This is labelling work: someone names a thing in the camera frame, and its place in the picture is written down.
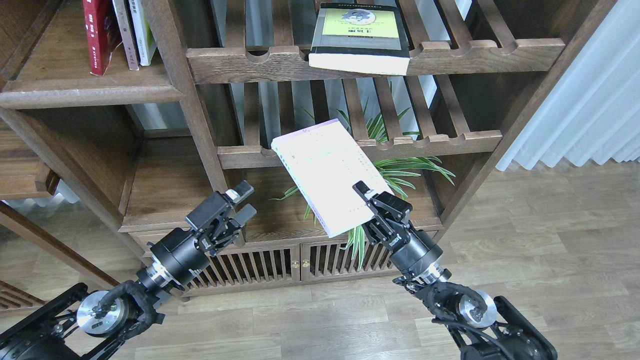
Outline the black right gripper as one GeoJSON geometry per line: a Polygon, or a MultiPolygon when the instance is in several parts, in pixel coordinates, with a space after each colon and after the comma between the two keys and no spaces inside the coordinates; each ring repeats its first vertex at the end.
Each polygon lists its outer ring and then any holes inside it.
{"type": "Polygon", "coordinates": [[[380,243],[390,251],[390,260],[404,279],[444,281],[439,264],[442,249],[426,231],[414,228],[409,219],[412,205],[388,192],[378,193],[362,180],[352,189],[374,214],[362,225],[366,237],[372,245],[380,243]]]}

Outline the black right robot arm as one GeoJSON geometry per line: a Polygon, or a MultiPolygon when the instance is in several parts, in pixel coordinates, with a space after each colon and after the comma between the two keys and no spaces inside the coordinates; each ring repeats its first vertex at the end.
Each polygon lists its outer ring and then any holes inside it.
{"type": "Polygon", "coordinates": [[[410,221],[411,203],[359,181],[354,191],[374,216],[363,224],[372,244],[390,251],[401,276],[393,282],[422,301],[432,322],[446,327],[462,360],[555,360],[554,346],[504,296],[491,297],[450,280],[442,249],[410,221]]]}

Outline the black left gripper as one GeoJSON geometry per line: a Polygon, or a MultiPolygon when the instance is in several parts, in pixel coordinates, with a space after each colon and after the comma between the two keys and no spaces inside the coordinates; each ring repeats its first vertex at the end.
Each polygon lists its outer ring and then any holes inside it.
{"type": "Polygon", "coordinates": [[[231,210],[254,191],[249,182],[242,181],[225,193],[214,192],[185,217],[190,230],[177,227],[156,243],[148,243],[153,263],[137,272],[146,293],[157,297],[171,288],[185,291],[185,285],[210,264],[208,255],[215,256],[233,243],[241,228],[256,216],[256,208],[247,203],[230,217],[231,210]]]}

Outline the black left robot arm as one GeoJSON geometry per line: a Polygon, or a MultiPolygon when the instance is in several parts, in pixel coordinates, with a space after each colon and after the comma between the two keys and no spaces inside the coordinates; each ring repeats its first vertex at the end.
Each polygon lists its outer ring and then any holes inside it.
{"type": "Polygon", "coordinates": [[[152,264],[109,291],[88,292],[78,283],[1,335],[3,360],[107,360],[126,341],[165,315],[158,308],[173,289],[184,292],[240,234],[256,209],[236,205],[254,192],[243,180],[215,191],[186,216],[190,230],[174,228],[151,246],[152,264]]]}

